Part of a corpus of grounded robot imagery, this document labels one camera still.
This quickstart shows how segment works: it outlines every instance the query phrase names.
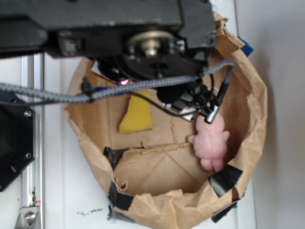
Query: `brown paper bag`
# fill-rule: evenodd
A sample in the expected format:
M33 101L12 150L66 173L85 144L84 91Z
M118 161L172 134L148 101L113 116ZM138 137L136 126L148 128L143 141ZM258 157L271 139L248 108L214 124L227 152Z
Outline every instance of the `brown paper bag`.
M261 157L267 119L266 86L241 47L244 43L215 14L218 44L209 58L213 65L224 58L236 61L230 87L221 107L231 135L225 158L243 173L236 185L221 195L211 186L211 172L204 171L186 138L195 134L194 122L171 117L151 107L152 130L119 134L129 96L115 96L92 104L68 105L64 113L76 132L80 147L96 180L107 195L111 187L131 196L130 206L115 207L136 223L154 229L190 229L243 197ZM92 61L83 58L72 79L69 94L80 93L85 75L94 86L113 86L90 71ZM219 87L226 69L214 74ZM156 92L148 89L157 101ZM129 149L115 170L103 155L105 147Z

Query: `pink plush toy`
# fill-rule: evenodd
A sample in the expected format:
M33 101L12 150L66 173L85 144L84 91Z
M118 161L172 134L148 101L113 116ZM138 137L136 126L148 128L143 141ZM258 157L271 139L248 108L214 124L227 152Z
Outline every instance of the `pink plush toy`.
M227 152L229 131L224 131L224 118L217 114L212 124L204 122L201 115L196 120L197 135L187 138L194 146L195 155L201 158L201 166L207 170L219 172L224 168L224 156Z

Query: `blue tape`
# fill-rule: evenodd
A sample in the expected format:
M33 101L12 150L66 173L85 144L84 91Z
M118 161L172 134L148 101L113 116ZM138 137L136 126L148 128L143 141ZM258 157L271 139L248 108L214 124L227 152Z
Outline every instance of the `blue tape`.
M243 43L245 43L245 46L242 48L243 52L245 53L246 56L249 56L253 51L254 48L249 45L248 42L246 42L244 39L242 39L240 36L237 36Z

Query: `black metal bracket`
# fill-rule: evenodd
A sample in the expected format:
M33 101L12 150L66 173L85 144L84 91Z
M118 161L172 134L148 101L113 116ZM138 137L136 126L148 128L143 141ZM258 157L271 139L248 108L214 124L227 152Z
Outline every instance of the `black metal bracket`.
M23 103L15 94L0 93L0 100ZM34 116L28 106L0 105L0 192L35 158Z

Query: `white wall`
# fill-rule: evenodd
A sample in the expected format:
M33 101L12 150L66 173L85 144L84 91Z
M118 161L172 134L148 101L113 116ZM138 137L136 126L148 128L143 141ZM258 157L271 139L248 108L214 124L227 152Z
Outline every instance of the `white wall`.
M268 87L264 154L254 174L258 229L305 227L305 1L235 0L239 35Z

